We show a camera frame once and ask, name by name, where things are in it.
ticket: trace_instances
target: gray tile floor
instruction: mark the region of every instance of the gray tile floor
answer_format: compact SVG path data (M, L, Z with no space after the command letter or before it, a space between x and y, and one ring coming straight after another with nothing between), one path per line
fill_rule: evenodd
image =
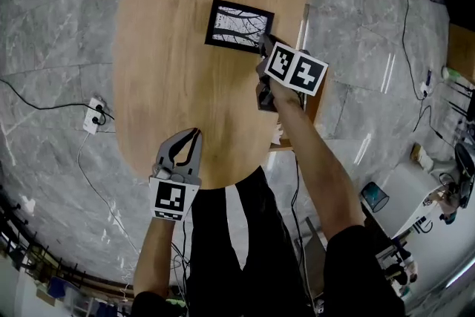
M101 95L114 109L111 43L118 0L0 0L0 75L40 105L88 101ZM405 0L309 0L306 49L330 65L330 81L317 129L354 180L383 183L414 142L438 158L451 147L430 129L428 116L417 132L415 100L401 37ZM445 63L448 15L428 0L410 0L407 52L416 83L433 71L439 83ZM425 104L432 124L451 141L458 116L446 99L465 99L437 85ZM137 256L107 206L88 186L76 163L85 139L84 110L34 111L0 86L0 161L4 187L18 202L35 202L30 227L56 255L105 278L121 280ZM148 186L121 158L114 125L89 137L81 164L108 200L135 246L150 219ZM295 237L290 211L296 173L293 153L273 154L264 168L287 226ZM229 227L241 263L247 252L246 220L234 187L227 189ZM298 200L303 223L318 217L305 186ZM185 224L191 236L191 221ZM176 229L175 242L183 242Z

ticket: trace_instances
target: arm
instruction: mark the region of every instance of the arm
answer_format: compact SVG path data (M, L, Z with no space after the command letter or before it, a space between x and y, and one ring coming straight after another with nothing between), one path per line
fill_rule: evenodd
M301 109L297 94L273 79L270 86L328 241L347 227L362 225L363 212L351 179Z
M171 239L175 222L152 218L143 242L134 276L134 294L152 292L168 295L170 281Z

